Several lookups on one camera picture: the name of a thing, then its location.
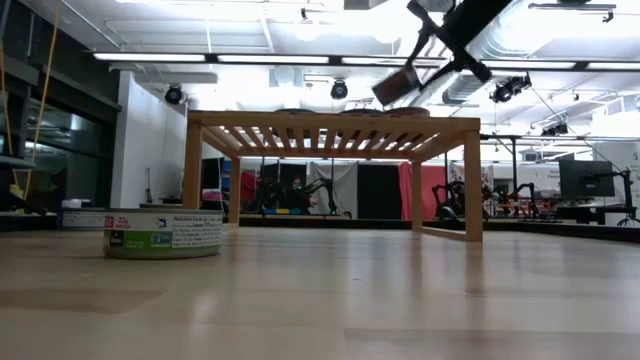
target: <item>black stand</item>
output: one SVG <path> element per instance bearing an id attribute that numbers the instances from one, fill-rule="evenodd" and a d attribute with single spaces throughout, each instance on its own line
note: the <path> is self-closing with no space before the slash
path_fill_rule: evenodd
<path id="1" fill-rule="evenodd" d="M 618 222 L 618 226 L 629 226 L 629 224 L 638 223 L 640 224 L 640 220 L 636 218 L 636 210 L 637 208 L 633 206 L 633 197 L 631 196 L 631 171 L 629 169 L 620 171 L 620 172 L 612 172 L 606 174 L 598 174 L 594 175 L 591 178 L 599 179 L 603 177 L 615 177 L 620 176 L 624 181 L 624 210 L 627 216 Z"/>

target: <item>cable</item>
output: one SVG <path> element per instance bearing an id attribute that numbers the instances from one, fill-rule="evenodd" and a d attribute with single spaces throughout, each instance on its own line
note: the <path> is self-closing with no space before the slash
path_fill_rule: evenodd
<path id="1" fill-rule="evenodd" d="M 555 111 L 553 111 L 553 109 L 551 108 L 551 106 L 549 106 L 549 104 L 542 98 L 542 96 L 540 96 L 540 94 L 538 94 L 538 92 L 536 91 L 536 89 L 534 89 L 533 87 L 531 88 L 531 90 L 536 94 L 536 96 L 540 99 L 540 101 L 542 101 L 542 103 L 544 104 L 544 106 L 547 107 L 547 109 L 549 109 L 549 111 L 551 111 L 551 113 L 553 114 L 553 116 L 555 116 L 556 118 L 558 118 L 558 120 L 567 126 L 567 129 L 569 129 L 569 131 L 571 131 L 572 133 L 574 133 L 580 140 L 582 140 L 585 145 L 587 145 L 587 147 L 589 147 L 594 153 L 596 153 L 598 156 L 600 156 L 602 159 L 604 159 L 605 161 L 609 162 L 618 172 L 622 172 L 622 169 L 620 169 L 616 164 L 614 164 L 611 160 L 609 160 L 606 156 L 602 155 L 602 153 L 600 151 L 598 151 L 595 147 L 593 147 L 593 145 L 589 144 L 585 139 L 582 138 L 581 135 L 579 135 L 575 130 L 573 130 L 569 124 L 567 124 L 566 121 L 564 121 Z M 616 192 L 616 198 L 622 198 L 624 199 L 624 195 L 618 190 L 615 189 Z"/>
<path id="2" fill-rule="evenodd" d="M 56 48 L 56 40 L 58 40 L 58 23 L 60 21 L 60 9 L 62 8 L 62 0 L 58 0 L 58 6 L 56 6 L 56 14 L 53 21 L 53 37 L 51 39 L 51 47 L 49 49 L 49 63 L 47 64 L 47 73 L 44 76 L 44 88 L 42 89 L 42 100 L 40 101 L 40 113 L 38 115 L 38 124 L 36 125 L 36 134 L 33 138 L 33 152 L 31 153 L 31 162 L 36 162 L 36 154 L 38 153 L 38 138 L 40 136 L 40 126 L 42 125 L 42 118 L 44 117 L 45 101 L 47 99 L 47 92 L 49 91 L 49 80 L 51 79 L 51 65 L 53 65 L 53 52 Z M 27 200 L 29 196 L 29 187 L 31 186 L 31 173 L 32 169 L 27 172 L 27 185 L 24 188 L 23 200 Z"/>
<path id="3" fill-rule="evenodd" d="M 9 146 L 9 155 L 13 156 L 13 131 L 11 131 L 11 120 L 9 120 L 9 97 L 7 96 L 7 86 L 5 82 L 4 71 L 4 41 L 0 42 L 0 73 L 2 77 L 2 101 L 4 102 L 4 118 L 7 130 L 7 145 Z M 18 186 L 18 173 L 13 169 L 13 181 Z"/>

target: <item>wooden floor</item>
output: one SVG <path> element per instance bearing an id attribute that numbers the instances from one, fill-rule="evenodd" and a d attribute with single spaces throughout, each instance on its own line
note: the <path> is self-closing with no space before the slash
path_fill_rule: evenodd
<path id="1" fill-rule="evenodd" d="M 0 359 L 640 357 L 640 247 L 240 228 L 220 256 L 107 260 L 100 233 L 0 234 Z"/>

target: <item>desk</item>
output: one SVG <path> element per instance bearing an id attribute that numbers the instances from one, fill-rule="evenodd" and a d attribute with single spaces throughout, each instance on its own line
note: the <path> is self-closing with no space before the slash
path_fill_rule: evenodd
<path id="1" fill-rule="evenodd" d="M 626 214 L 629 209 L 622 205 L 614 206 L 562 206 L 558 207 L 558 217 L 561 219 L 575 219 L 578 224 L 597 222 L 605 225 L 605 214 Z"/>

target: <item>yellow rope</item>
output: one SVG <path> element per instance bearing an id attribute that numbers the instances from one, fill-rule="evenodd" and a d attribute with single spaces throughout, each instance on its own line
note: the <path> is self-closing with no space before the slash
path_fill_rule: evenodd
<path id="1" fill-rule="evenodd" d="M 58 6 L 56 6 L 56 15 L 53 21 L 53 38 L 51 39 L 51 47 L 49 48 L 49 63 L 47 64 L 47 73 L 44 76 L 44 88 L 42 89 L 42 100 L 40 101 L 40 114 L 38 115 L 38 124 L 36 125 L 36 135 L 33 138 L 33 151 L 31 152 L 31 161 L 36 162 L 36 153 L 38 149 L 38 138 L 40 137 L 40 124 L 42 124 L 42 118 L 44 117 L 45 101 L 47 99 L 47 92 L 49 91 L 49 79 L 51 78 L 51 65 L 53 64 L 53 52 L 56 48 L 56 40 L 58 39 L 58 21 L 60 20 L 60 8 L 62 8 L 62 0 L 58 0 Z M 24 200 L 29 195 L 29 188 L 31 186 L 31 172 L 29 169 L 27 173 L 27 186 L 24 188 Z"/>
<path id="2" fill-rule="evenodd" d="M 4 118 L 7 130 L 7 142 L 9 143 L 9 155 L 13 156 L 13 132 L 11 131 L 11 120 L 9 120 L 9 99 L 7 96 L 7 86 L 4 74 L 4 42 L 0 42 L 0 74 L 2 77 L 2 100 L 4 102 Z M 18 174 L 13 170 L 13 181 L 18 185 Z"/>

